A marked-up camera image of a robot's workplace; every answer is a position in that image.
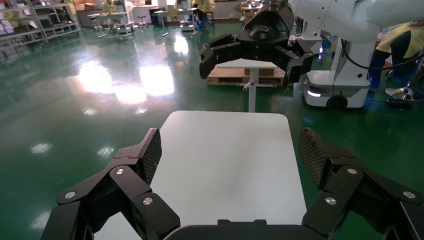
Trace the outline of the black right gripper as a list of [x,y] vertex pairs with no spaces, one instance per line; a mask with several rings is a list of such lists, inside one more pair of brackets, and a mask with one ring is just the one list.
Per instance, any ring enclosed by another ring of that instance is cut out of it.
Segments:
[[288,2],[268,2],[244,25],[239,40],[225,33],[204,43],[200,54],[200,78],[205,80],[216,65],[240,58],[272,62],[284,71],[283,89],[298,83],[301,75],[311,71],[314,54],[303,39],[288,45],[295,15]]

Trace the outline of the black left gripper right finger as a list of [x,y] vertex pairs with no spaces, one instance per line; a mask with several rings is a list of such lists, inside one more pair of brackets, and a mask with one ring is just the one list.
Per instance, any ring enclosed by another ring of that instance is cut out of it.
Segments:
[[385,240],[423,238],[423,196],[367,168],[349,150],[301,130],[298,154],[320,195],[302,225],[323,240],[337,235],[349,213],[361,216]]

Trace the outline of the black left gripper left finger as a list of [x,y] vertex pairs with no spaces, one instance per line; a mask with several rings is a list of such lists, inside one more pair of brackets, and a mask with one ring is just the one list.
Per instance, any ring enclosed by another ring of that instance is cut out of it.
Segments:
[[119,149],[103,170],[62,192],[57,204],[79,203],[78,218],[92,238],[121,213],[141,239],[163,240],[181,221],[151,188],[161,156],[160,130],[150,128],[141,143]]

